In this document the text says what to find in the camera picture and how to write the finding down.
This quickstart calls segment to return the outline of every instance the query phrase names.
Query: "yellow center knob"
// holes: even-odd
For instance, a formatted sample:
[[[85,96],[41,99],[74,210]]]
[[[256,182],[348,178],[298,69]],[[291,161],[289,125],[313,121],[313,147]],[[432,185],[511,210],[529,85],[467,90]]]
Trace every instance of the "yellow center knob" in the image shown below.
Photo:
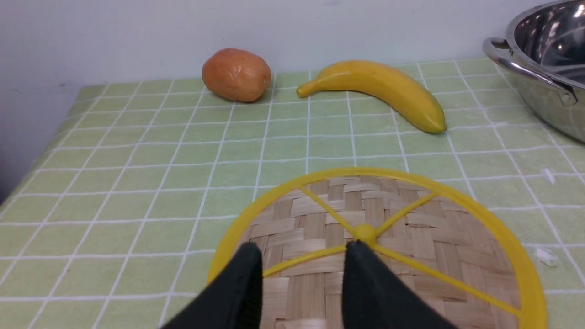
[[[355,238],[372,248],[376,245],[376,229],[368,223],[360,224],[356,227]]]

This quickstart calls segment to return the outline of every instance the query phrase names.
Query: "woven bamboo basket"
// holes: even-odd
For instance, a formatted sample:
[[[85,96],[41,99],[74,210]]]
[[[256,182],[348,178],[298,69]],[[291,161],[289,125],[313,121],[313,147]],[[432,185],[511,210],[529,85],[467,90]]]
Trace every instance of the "woven bamboo basket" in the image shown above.
[[[331,177],[303,186],[257,213],[234,251],[246,241],[255,242],[263,255],[263,269],[269,270],[353,240],[335,214],[351,228],[368,223],[383,229],[394,217],[387,229],[378,232],[376,245],[420,264],[423,270],[374,250],[424,302],[461,329],[521,327],[518,314],[481,298],[488,296],[515,310],[522,307],[521,289],[507,253],[482,221],[460,204],[417,184],[387,177]],[[344,256],[338,252],[265,272],[260,328],[342,329]]]

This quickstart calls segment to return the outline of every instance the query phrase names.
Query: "metal bowl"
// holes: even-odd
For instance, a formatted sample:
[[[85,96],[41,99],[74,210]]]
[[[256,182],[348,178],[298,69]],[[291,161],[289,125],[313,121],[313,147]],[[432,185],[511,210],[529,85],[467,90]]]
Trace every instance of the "metal bowl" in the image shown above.
[[[585,142],[585,1],[551,2],[516,16],[485,54],[515,73],[518,92],[544,121]]]

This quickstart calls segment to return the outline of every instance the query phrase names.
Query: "yellow plastic rim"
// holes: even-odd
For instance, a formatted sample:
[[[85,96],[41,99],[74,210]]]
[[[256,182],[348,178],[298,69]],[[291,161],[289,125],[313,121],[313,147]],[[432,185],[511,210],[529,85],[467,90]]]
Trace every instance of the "yellow plastic rim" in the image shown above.
[[[375,232],[365,232],[357,228],[353,228],[347,221],[343,219],[336,211],[331,209],[327,203],[317,197],[315,194],[307,190],[304,186],[315,181],[330,179],[334,177],[345,177],[345,176],[377,176],[385,177],[389,179],[397,179],[406,181],[412,184],[419,185],[431,191],[427,196],[420,198],[414,203],[406,206],[394,216],[389,218],[385,223],[379,226]],[[209,268],[209,274],[207,277],[207,283],[211,283],[222,271],[222,269],[228,264],[238,241],[246,228],[250,223],[260,214],[266,207],[271,203],[278,200],[283,195],[299,189],[306,195],[311,197],[315,202],[321,205],[325,211],[330,213],[354,238],[362,239],[368,243],[376,252],[382,253],[385,256],[391,257],[399,262],[406,265],[410,265],[418,270],[425,272],[428,275],[434,276],[440,280],[450,283],[457,288],[460,288],[474,296],[483,299],[507,312],[514,314],[518,317],[519,329],[545,329],[546,328],[546,303],[544,293],[542,291],[542,285],[540,283],[538,274],[532,264],[532,261],[528,257],[524,247],[520,244],[520,241],[516,236],[495,217],[489,210],[485,209],[481,204],[475,202],[465,194],[443,184],[440,184],[426,177],[398,172],[395,170],[378,169],[378,168],[365,168],[365,167],[350,167],[341,169],[332,169],[323,172],[316,172],[306,174],[298,177],[294,180],[288,181],[280,186],[275,187],[268,193],[260,197],[258,200],[253,202],[245,209],[240,216],[238,216],[233,224],[228,228],[228,231],[223,236],[219,246],[215,252],[214,258]],[[430,199],[436,196],[444,196],[456,204],[463,207],[471,215],[474,215],[486,228],[494,235],[497,241],[502,246],[504,252],[508,256],[514,272],[516,274],[518,282],[518,290],[520,292],[520,303],[521,308],[516,309],[502,301],[497,300],[494,297],[489,296],[473,287],[467,286],[465,283],[460,282],[450,276],[446,276],[436,270],[428,268],[418,262],[412,261],[410,258],[400,255],[399,253],[393,252],[389,249],[383,248],[380,245],[375,244],[375,237],[380,233],[384,232],[400,217],[404,216],[410,210],[424,204]],[[374,242],[372,244],[372,234],[375,234]],[[332,255],[345,251],[345,246],[335,246],[332,248],[320,250],[317,252],[308,253],[299,257],[290,259],[285,262],[276,264],[272,268],[264,270],[264,276],[274,274],[282,269],[296,265],[301,262],[306,262],[311,259]]]

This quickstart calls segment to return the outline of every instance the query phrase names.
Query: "white wall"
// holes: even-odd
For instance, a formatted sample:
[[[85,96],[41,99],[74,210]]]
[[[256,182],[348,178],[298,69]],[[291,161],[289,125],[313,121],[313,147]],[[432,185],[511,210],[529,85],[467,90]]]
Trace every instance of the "white wall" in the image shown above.
[[[60,84],[199,76],[224,47],[257,53],[276,72],[482,56],[485,37],[545,2],[2,0],[0,200],[67,112]]]

